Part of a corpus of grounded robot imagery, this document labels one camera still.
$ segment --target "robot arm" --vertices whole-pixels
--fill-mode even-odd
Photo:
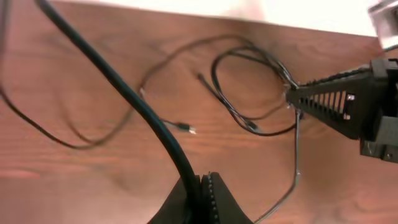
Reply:
[[[350,139],[364,156],[398,162],[398,59],[372,60],[287,92],[287,101]]]

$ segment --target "grey cable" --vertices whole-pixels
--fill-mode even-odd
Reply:
[[[256,221],[254,221],[253,224],[258,224],[268,218],[270,215],[272,215],[287,199],[288,197],[292,194],[294,188],[296,187],[297,183],[299,182],[300,179],[300,171],[299,171],[299,123],[300,123],[300,111],[296,110],[296,132],[295,132],[295,142],[294,142],[294,176],[293,176],[293,182],[292,185],[289,187],[289,189],[286,191],[286,193],[270,208],[268,209],[264,214],[262,214]]]

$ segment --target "cable connector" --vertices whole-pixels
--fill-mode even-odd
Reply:
[[[250,128],[250,129],[253,130],[253,131],[255,131],[255,132],[257,132],[257,133],[261,133],[261,132],[262,132],[261,129],[260,129],[256,124],[254,124],[254,122],[245,120],[244,123],[245,123],[245,125],[246,125],[248,128]]]
[[[196,129],[189,124],[186,123],[175,123],[175,127],[178,128],[180,131],[186,131],[191,134],[196,134]]]
[[[141,97],[143,97],[145,95],[145,89],[144,88],[140,88],[139,89],[139,93],[141,94]]]

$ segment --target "thick black cable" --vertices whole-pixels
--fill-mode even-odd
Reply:
[[[263,65],[265,65],[265,66],[268,66],[268,67],[270,67],[271,69],[273,69],[273,71],[274,71],[276,74],[278,74],[278,75],[280,76],[281,80],[283,80],[283,76],[280,75],[280,73],[278,73],[277,69],[276,69],[272,64],[270,64],[270,63],[268,63],[268,62],[265,62],[265,61],[263,61],[263,60],[259,60],[258,58],[254,58],[254,57],[251,57],[251,56],[248,56],[248,55],[236,53],[236,52],[233,51],[233,49],[231,50],[231,53],[230,53],[229,55],[230,55],[230,56],[235,56],[235,57],[241,57],[241,58],[244,58],[244,59],[246,59],[246,60],[250,60],[250,61],[253,61],[253,62],[261,63],[261,64],[263,64]],[[266,113],[266,114],[264,114],[264,115],[262,115],[262,116],[258,116],[258,117],[248,117],[248,116],[242,115],[241,113],[238,113],[238,112],[236,111],[236,109],[231,105],[231,103],[225,102],[225,100],[220,96],[220,94],[219,94],[219,93],[216,93],[216,92],[210,87],[210,85],[207,83],[207,81],[206,81],[206,79],[204,78],[203,75],[200,74],[198,77],[199,77],[199,79],[202,81],[202,83],[205,84],[205,86],[207,87],[207,89],[209,89],[209,90],[212,92],[212,94],[214,94],[214,95],[217,97],[217,99],[218,99],[222,104],[224,104],[225,107],[227,107],[227,109],[232,110],[232,111],[234,112],[234,114],[236,114],[237,116],[241,117],[243,120],[251,120],[251,121],[254,121],[254,120],[264,119],[264,118],[267,117],[268,113]]]
[[[212,42],[218,42],[218,41],[222,41],[222,40],[228,40],[228,39],[232,39],[232,40],[237,40],[241,45],[246,46],[246,47],[252,47],[253,49],[258,49],[253,42],[251,42],[249,39],[246,39],[245,37],[239,36],[239,35],[232,35],[232,34],[224,34],[224,35],[218,35],[218,36],[214,36],[214,37],[207,37],[207,38],[203,38],[200,40],[195,40],[193,42],[187,43],[181,47],[179,47],[177,50],[174,50],[170,55],[168,55],[165,59],[163,59],[161,62],[159,62],[158,64],[154,65],[153,67],[151,67],[150,69],[148,69],[145,74],[144,74],[144,78],[141,81],[141,84],[139,85],[140,88],[140,97],[145,100],[145,86],[147,84],[147,82],[150,80],[150,78],[155,75],[157,72],[159,72],[161,69],[163,69],[165,66],[167,66],[172,60],[176,59],[180,54],[188,51],[188,50],[192,50],[196,47],[199,47],[201,45],[205,45],[205,44],[210,44]],[[240,57],[240,58],[244,58],[246,60],[251,60],[251,61],[255,61],[257,63],[261,63],[265,66],[270,67],[274,73],[279,75],[279,78],[281,80],[286,80],[287,78],[285,77],[284,72],[290,76],[289,72],[287,71],[287,69],[284,66],[280,66],[280,68],[277,68],[275,65],[273,65],[270,62],[270,59],[273,59],[275,57],[270,56],[270,54],[265,54],[264,52],[262,52],[261,50],[257,50],[255,51],[255,53],[257,53],[260,57],[262,57],[261,59],[258,59],[256,57],[252,57],[252,56],[248,56],[248,55],[244,55],[238,52],[233,52],[230,54],[230,56],[236,56],[236,57]],[[202,81],[202,83],[207,87],[207,89],[209,89],[210,91],[212,91],[212,94],[214,94],[215,97],[217,97],[217,99],[220,100],[221,103],[224,104],[223,100],[221,98],[219,98],[217,96],[217,94],[215,92],[213,92],[212,88],[207,84],[206,80],[204,79],[203,76],[198,76],[199,79]],[[258,117],[248,117],[248,116],[244,116],[242,114],[237,113],[234,108],[230,108],[232,110],[233,113],[235,113],[236,116],[238,116],[238,118],[243,122],[243,123],[247,123],[248,121],[255,121],[255,120],[259,120],[259,119],[264,119],[267,118],[268,116],[270,116],[271,114],[275,113],[277,110],[279,110],[281,108],[281,106],[277,106],[276,108],[271,109],[270,111],[266,112],[264,115],[258,116]],[[134,110],[132,108],[129,108],[124,116],[123,119],[121,120],[121,122],[118,123],[118,125],[115,126],[115,128],[110,132],[110,134],[112,133],[116,133],[118,131],[120,131],[123,126],[128,122],[128,119],[131,117],[131,114],[134,112]],[[72,123],[71,119],[69,118],[67,113],[64,113],[63,116],[67,126],[72,130],[72,132],[81,140],[85,141],[85,142],[93,142],[93,140],[88,139],[86,136],[82,135],[81,132],[79,132],[79,130],[77,130],[76,126]],[[172,125],[173,127],[179,128],[179,123],[176,122],[171,122],[167,119],[161,118],[161,120],[169,125]],[[252,132],[252,129],[250,129],[250,132],[253,134],[257,134],[259,132]]]
[[[106,63],[106,61],[90,46],[77,31],[74,30],[46,1],[36,0],[44,14],[63,32],[79,50],[88,57],[95,67],[104,75],[113,87],[123,96],[123,98],[147,121],[155,132],[161,143],[166,148],[169,156],[173,160],[178,172],[180,173],[187,199],[193,211],[197,211],[200,203],[199,184],[195,178],[193,169],[180,147],[177,140],[161,122],[159,117],[152,109],[143,102],[123,81],[123,79]]]
[[[153,76],[156,72],[158,72],[159,70],[164,68],[168,63],[170,63],[173,59],[175,59],[179,54],[183,53],[184,51],[191,50],[191,49],[193,49],[195,47],[198,47],[198,46],[201,46],[201,45],[204,45],[204,44],[209,44],[209,43],[214,42],[214,41],[226,40],[226,39],[236,39],[236,40],[240,41],[242,44],[254,45],[250,40],[245,39],[244,37],[241,37],[241,36],[238,36],[238,35],[230,35],[230,34],[219,35],[219,36],[215,36],[215,37],[208,37],[208,38],[196,40],[194,42],[191,42],[191,43],[189,43],[187,45],[184,45],[183,47],[177,49],[172,54],[170,54],[167,58],[165,58],[163,61],[161,61],[157,65],[154,65],[153,67],[148,69],[146,71],[146,73],[144,75],[144,79],[143,79],[143,81],[141,83],[142,89],[143,89],[144,85],[146,84],[146,82],[148,81],[148,79],[151,76]],[[10,97],[7,95],[5,88],[3,86],[0,86],[0,88],[1,88],[0,89],[0,91],[1,91],[0,94],[2,96],[4,96],[4,100],[5,100],[6,104],[8,105],[8,107],[10,107],[11,110],[13,110],[13,112],[15,112],[18,116],[20,116],[22,119],[27,121],[33,127],[35,127],[39,132],[41,132],[42,134],[47,136],[49,139],[51,139],[51,140],[53,140],[53,141],[65,146],[65,147],[69,147],[70,149],[85,150],[85,149],[92,149],[94,147],[98,147],[98,146],[102,146],[103,144],[106,144],[113,137],[115,137],[115,135],[118,132],[120,132],[123,129],[123,127],[131,119],[132,114],[134,112],[133,108],[129,108],[125,112],[125,114],[123,115],[123,117],[120,120],[120,122],[118,122],[117,125],[115,125],[115,127],[108,134],[106,134],[105,136],[103,136],[102,138],[99,138],[99,139],[90,139],[90,138],[86,137],[85,135],[83,135],[78,130],[78,128],[73,123],[72,119],[70,118],[70,115],[67,112],[66,107],[62,104],[61,100],[58,99],[58,102],[60,103],[59,107],[60,107],[61,112],[62,112],[62,118],[63,118],[64,122],[66,123],[66,125],[68,126],[68,128],[71,129],[72,133],[75,136],[77,136],[82,141],[88,143],[86,145],[76,145],[76,144],[71,144],[71,143],[68,143],[66,141],[63,141],[63,140],[59,139],[58,137],[54,136],[49,131],[47,131],[45,128],[41,127],[41,125],[39,125],[38,123],[36,123],[32,119],[30,119],[28,116],[26,116],[23,112],[21,112],[15,106],[15,104],[12,102]],[[269,116],[269,113],[266,113],[265,115],[259,117],[259,119],[262,119],[265,116]],[[168,121],[166,119],[161,119],[161,120],[163,122],[169,124],[169,125],[172,125],[174,127],[178,127],[178,123],[174,123],[174,122]]]

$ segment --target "wooden table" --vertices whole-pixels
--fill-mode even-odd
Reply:
[[[239,34],[275,54],[306,82],[381,56],[377,39],[243,21],[133,9],[56,3],[57,9],[137,88],[143,73],[178,46]],[[98,138],[127,103],[36,8],[13,1],[4,66],[6,88],[22,111],[60,138],[79,142],[60,116],[55,91],[85,135]],[[293,132],[262,138],[238,127],[195,78],[210,79],[210,62],[234,42],[204,45],[150,80],[147,100],[162,117],[185,121],[197,135],[174,129],[197,174],[217,171],[252,220],[289,187]],[[268,68],[230,59],[220,67],[226,96],[248,115],[278,105],[282,89]],[[261,121],[286,127],[293,111]],[[155,134],[134,114],[104,147],[73,151],[49,141],[0,104],[0,219],[15,223],[145,223],[178,173]],[[291,198],[265,223],[398,223],[398,166],[359,155],[346,139],[307,116],[300,130],[302,178]]]

